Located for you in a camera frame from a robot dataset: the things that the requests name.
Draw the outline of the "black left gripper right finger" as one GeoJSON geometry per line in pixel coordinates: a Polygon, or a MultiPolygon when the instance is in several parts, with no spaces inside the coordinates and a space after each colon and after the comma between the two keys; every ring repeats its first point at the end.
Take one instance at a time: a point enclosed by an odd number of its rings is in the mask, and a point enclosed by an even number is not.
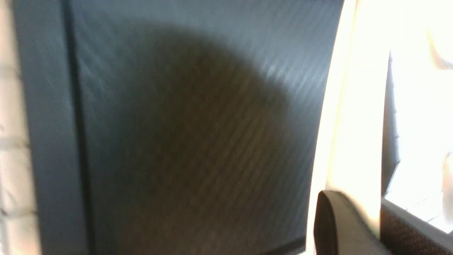
{"type": "Polygon", "coordinates": [[[452,235],[387,200],[381,201],[380,240],[395,255],[451,255],[452,235]]]}

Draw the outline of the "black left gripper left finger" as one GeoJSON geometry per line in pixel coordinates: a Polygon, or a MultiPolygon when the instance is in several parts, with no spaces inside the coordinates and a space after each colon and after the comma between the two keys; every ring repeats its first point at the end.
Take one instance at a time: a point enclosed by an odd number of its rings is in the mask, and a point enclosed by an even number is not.
{"type": "Polygon", "coordinates": [[[314,222],[317,255],[388,255],[356,207],[341,192],[321,191],[314,222]]]}

